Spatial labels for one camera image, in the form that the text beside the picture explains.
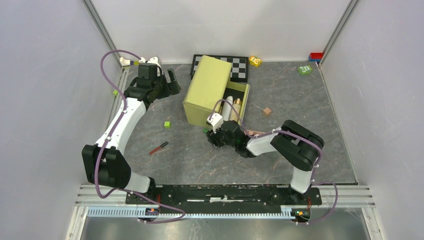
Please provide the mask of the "white bottle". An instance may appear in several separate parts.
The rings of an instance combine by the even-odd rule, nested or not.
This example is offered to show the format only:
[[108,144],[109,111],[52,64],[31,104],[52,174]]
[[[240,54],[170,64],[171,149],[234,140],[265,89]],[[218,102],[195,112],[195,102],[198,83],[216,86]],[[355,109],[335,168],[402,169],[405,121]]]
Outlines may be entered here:
[[233,97],[228,96],[226,98],[226,101],[223,103],[222,109],[221,109],[221,116],[224,121],[229,121],[231,112],[232,112],[232,104],[233,104]]

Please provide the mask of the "green makeup organizer box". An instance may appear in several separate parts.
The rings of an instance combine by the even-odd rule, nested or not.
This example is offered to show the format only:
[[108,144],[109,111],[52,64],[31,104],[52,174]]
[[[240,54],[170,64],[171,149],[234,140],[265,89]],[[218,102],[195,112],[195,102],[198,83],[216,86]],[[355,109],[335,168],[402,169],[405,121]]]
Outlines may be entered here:
[[187,122],[191,125],[205,127],[210,113],[218,111],[221,103],[216,102],[231,96],[241,100],[240,117],[246,112],[250,85],[231,81],[232,64],[215,57],[203,55],[198,61],[193,78],[183,100]]

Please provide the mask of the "beige foundation bottle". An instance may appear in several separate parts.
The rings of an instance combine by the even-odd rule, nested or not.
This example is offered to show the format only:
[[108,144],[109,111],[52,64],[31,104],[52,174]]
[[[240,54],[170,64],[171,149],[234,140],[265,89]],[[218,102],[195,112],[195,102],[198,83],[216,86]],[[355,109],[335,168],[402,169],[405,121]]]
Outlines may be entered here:
[[241,111],[241,99],[237,98],[233,102],[233,109],[231,110],[229,120],[236,121],[237,123],[240,121],[240,111]]

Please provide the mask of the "red black pencil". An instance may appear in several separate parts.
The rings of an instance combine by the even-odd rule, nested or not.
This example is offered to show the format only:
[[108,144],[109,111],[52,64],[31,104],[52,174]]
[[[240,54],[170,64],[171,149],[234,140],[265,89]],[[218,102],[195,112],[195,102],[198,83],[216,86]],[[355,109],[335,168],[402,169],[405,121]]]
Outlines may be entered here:
[[161,145],[157,146],[155,149],[151,150],[151,151],[149,152],[149,155],[154,154],[155,152],[159,151],[160,149],[162,149],[163,147],[165,147],[165,146],[166,146],[166,145],[168,145],[168,144],[169,144],[169,142],[168,142],[168,141],[165,141],[165,142],[164,142],[164,143],[162,143]]

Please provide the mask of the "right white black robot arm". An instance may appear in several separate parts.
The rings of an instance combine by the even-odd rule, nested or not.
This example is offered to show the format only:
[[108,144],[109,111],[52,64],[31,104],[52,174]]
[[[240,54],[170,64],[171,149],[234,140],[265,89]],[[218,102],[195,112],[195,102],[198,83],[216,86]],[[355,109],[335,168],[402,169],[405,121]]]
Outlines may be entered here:
[[230,146],[243,158],[278,152],[293,166],[289,199],[302,204],[309,198],[313,171],[325,146],[317,134],[292,120],[286,120],[281,127],[270,132],[256,135],[245,133],[233,120],[224,121],[220,127],[205,134],[214,147]]

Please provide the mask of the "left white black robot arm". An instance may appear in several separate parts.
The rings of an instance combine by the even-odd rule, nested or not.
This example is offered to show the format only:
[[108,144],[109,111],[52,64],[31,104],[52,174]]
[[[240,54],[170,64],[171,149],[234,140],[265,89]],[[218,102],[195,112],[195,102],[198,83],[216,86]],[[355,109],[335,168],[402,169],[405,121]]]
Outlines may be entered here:
[[170,82],[158,63],[138,65],[138,75],[123,92],[119,110],[105,133],[93,145],[82,149],[86,177],[89,183],[120,190],[138,192],[145,204],[153,203],[157,190],[154,179],[131,170],[124,151],[136,124],[149,106],[158,99],[176,95],[181,88],[174,70],[167,70]]

